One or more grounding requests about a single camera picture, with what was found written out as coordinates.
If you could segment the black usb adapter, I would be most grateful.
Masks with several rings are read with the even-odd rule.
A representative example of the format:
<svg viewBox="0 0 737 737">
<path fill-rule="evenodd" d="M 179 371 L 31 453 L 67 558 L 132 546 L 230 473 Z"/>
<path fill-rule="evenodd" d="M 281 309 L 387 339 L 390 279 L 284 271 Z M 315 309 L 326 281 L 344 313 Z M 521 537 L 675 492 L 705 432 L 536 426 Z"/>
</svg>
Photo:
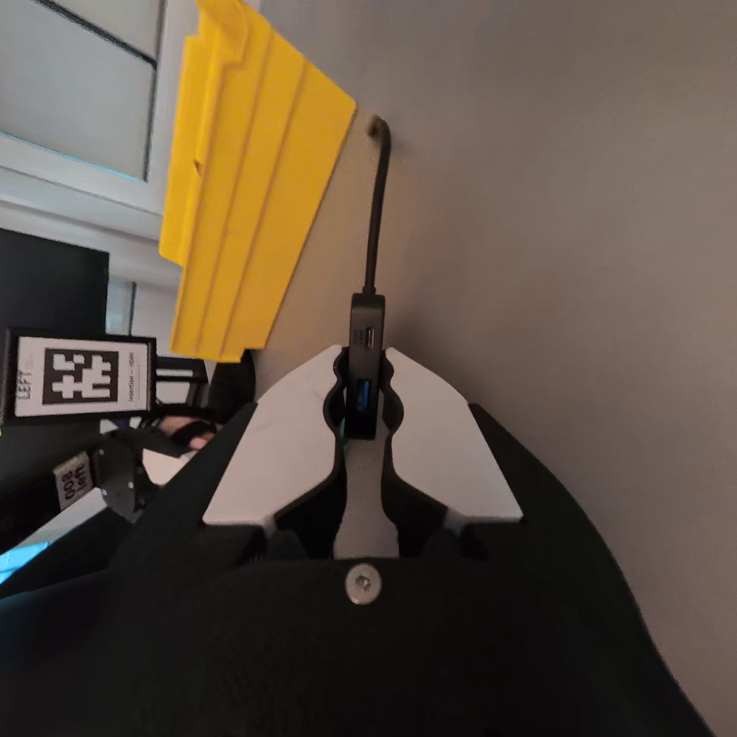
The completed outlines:
<svg viewBox="0 0 737 737">
<path fill-rule="evenodd" d="M 377 430 L 383 360 L 385 298 L 352 297 L 345 380 L 345 437 L 372 440 Z"/>
</svg>

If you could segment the person's left hand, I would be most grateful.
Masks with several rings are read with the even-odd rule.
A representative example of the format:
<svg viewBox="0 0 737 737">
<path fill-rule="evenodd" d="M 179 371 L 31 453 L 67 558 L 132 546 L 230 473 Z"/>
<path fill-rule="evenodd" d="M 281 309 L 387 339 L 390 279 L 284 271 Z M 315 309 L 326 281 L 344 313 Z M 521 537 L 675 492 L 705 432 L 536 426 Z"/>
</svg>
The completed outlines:
<svg viewBox="0 0 737 737">
<path fill-rule="evenodd" d="M 214 422 L 192 416 L 165 416 L 158 429 L 185 452 L 198 452 L 218 433 Z"/>
</svg>

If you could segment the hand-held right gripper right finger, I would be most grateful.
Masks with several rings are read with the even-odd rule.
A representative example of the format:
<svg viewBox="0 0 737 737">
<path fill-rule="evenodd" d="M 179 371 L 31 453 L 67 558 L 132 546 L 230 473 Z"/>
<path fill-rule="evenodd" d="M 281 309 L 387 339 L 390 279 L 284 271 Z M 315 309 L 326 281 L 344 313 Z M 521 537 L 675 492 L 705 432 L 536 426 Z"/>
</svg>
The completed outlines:
<svg viewBox="0 0 737 737">
<path fill-rule="evenodd" d="M 522 510 L 469 403 L 450 383 L 394 348 L 388 387 L 401 419 L 392 430 L 392 465 L 400 481 L 445 508 L 450 525 L 516 523 Z"/>
</svg>

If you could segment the yellow plastic bin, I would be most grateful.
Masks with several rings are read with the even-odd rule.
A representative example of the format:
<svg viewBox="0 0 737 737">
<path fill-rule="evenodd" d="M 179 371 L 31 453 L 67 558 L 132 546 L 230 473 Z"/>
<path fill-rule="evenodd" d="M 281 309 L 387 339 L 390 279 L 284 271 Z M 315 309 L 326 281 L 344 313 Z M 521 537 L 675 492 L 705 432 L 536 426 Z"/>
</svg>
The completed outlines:
<svg viewBox="0 0 737 737">
<path fill-rule="evenodd" d="M 225 363 L 267 345 L 357 105 L 248 3 L 197 5 L 159 252 L 171 351 Z"/>
</svg>

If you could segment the large grid window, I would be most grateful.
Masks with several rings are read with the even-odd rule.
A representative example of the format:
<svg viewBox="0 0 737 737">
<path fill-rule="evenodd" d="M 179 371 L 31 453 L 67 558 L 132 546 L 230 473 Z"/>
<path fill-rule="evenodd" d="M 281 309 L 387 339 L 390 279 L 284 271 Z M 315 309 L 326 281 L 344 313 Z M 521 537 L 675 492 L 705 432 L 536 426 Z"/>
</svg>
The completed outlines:
<svg viewBox="0 0 737 737">
<path fill-rule="evenodd" d="M 166 10 L 154 1 L 2 1 L 2 170 L 158 214 Z"/>
</svg>

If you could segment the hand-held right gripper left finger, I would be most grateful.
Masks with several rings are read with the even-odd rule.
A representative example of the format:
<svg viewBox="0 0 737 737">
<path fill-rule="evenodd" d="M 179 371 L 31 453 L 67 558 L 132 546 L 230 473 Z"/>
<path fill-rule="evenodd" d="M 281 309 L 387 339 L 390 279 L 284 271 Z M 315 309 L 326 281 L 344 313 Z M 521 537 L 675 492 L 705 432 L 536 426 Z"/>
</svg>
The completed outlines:
<svg viewBox="0 0 737 737">
<path fill-rule="evenodd" d="M 204 512 L 206 525 L 275 527 L 330 479 L 340 460 L 343 356 L 331 345 L 258 399 Z"/>
</svg>

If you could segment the large black monitor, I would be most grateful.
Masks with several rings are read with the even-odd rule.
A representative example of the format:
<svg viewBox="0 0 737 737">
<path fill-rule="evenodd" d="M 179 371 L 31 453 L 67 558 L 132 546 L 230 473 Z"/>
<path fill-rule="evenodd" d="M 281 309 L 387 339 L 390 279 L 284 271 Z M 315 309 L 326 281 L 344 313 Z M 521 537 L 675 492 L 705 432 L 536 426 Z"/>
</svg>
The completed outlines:
<svg viewBox="0 0 737 737">
<path fill-rule="evenodd" d="M 109 255 L 1 230 L 1 334 L 9 328 L 106 330 Z"/>
</svg>

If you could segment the framed printed tag sign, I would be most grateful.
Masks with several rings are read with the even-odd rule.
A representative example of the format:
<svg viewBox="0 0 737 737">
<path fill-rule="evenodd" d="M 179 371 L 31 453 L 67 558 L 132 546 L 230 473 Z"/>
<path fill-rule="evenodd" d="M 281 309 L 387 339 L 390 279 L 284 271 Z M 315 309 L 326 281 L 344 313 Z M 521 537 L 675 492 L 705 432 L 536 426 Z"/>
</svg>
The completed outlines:
<svg viewBox="0 0 737 737">
<path fill-rule="evenodd" d="M 157 341 L 8 328 L 1 424 L 141 416 L 155 404 Z"/>
</svg>

